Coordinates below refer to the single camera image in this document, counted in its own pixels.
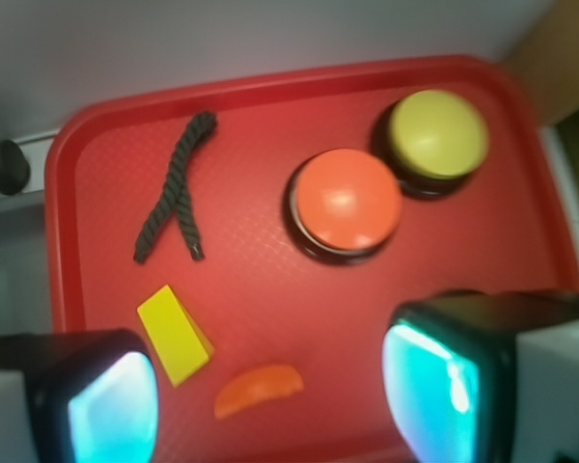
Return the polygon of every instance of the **white surface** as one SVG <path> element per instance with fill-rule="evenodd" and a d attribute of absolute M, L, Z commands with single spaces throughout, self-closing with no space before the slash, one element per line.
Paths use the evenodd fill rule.
<path fill-rule="evenodd" d="M 560 201 L 564 207 L 568 230 L 577 255 L 579 265 L 579 188 L 575 184 L 574 173 L 570 168 L 560 142 L 560 138 L 553 127 L 545 127 L 540 132 L 540 139 L 544 147 L 547 163 L 551 168 L 556 187 L 560 193 Z"/>
<path fill-rule="evenodd" d="M 503 57 L 553 0 L 0 0 L 0 138 L 123 95 L 298 68 Z"/>
<path fill-rule="evenodd" d="M 512 461 L 579 462 L 579 320 L 520 334 L 517 362 Z"/>
<path fill-rule="evenodd" d="M 0 370 L 0 462 L 38 461 L 21 371 Z"/>

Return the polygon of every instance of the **red tray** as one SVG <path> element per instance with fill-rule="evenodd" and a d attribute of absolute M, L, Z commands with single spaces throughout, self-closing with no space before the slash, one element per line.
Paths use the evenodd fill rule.
<path fill-rule="evenodd" d="M 367 150 L 394 101 L 438 88 L 468 98 L 490 153 L 449 198 L 407 199 L 394 239 L 373 259 L 328 266 L 286 233 L 281 200 L 294 169 L 333 148 Z M 206 260 L 193 262 L 176 219 L 145 265 L 135 238 L 174 144 L 203 110 L 216 135 L 188 175 Z M 381 343 L 393 308 L 448 288 L 579 290 L 552 178 L 525 100 L 500 71 L 467 57 L 372 63 L 248 78 L 93 106 L 56 138 L 46 167 L 46 223 L 58 332 L 126 327 L 169 284 L 216 347 L 178 388 L 153 354 L 160 461 L 395 459 Z M 212 405 L 246 369 L 287 362 L 305 391 L 222 422 Z"/>

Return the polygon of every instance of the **button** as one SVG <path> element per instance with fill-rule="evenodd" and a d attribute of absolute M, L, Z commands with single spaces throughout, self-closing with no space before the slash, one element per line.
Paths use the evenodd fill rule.
<path fill-rule="evenodd" d="M 380 244 L 400 219 L 401 193 L 388 167 L 359 150 L 330 150 L 298 175 L 296 208 L 304 228 L 329 247 L 358 251 Z"/>
<path fill-rule="evenodd" d="M 478 110 L 459 95 L 427 90 L 404 98 L 389 121 L 394 152 L 424 177 L 463 177 L 484 161 L 488 131 Z"/>

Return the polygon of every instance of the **black object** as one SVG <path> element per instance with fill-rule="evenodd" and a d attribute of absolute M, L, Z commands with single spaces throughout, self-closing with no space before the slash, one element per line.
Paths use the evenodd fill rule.
<path fill-rule="evenodd" d="M 469 175 L 447 179 L 429 178 L 417 174 L 399 160 L 388 137 L 388 123 L 394 109 L 395 105 L 387 108 L 375 122 L 372 130 L 371 150 L 393 171 L 399 181 L 401 191 L 412 198 L 434 200 L 450 195 L 463 186 Z"/>
<path fill-rule="evenodd" d="M 19 193 L 30 179 L 30 165 L 19 146 L 11 140 L 0 142 L 0 193 Z"/>
<path fill-rule="evenodd" d="M 453 290 L 402 304 L 390 326 L 407 322 L 480 366 L 482 411 L 474 461 L 511 461 L 519 418 L 518 336 L 578 319 L 577 294 Z M 559 454 L 556 461 L 574 460 Z"/>
<path fill-rule="evenodd" d="M 0 369 L 25 378 L 39 460 L 74 461 L 68 403 L 126 352 L 147 354 L 127 330 L 0 337 Z"/>
<path fill-rule="evenodd" d="M 193 260 L 204 259 L 200 232 L 193 217 L 193 205 L 188 191 L 185 170 L 192 152 L 207 140 L 216 124 L 216 116 L 204 112 L 196 115 L 184 130 L 176 144 L 174 154 L 172 154 L 161 197 L 137 236 L 135 256 L 133 257 L 136 262 L 144 263 L 146 261 L 163 224 L 172 215 L 174 209 L 191 258 Z"/>

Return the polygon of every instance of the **yellow button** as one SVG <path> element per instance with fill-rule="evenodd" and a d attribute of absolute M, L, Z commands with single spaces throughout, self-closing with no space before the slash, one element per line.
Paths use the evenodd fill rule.
<path fill-rule="evenodd" d="M 467 100 L 441 90 L 404 98 L 389 122 L 399 161 L 424 177 L 450 179 L 476 170 L 488 149 L 483 117 Z"/>

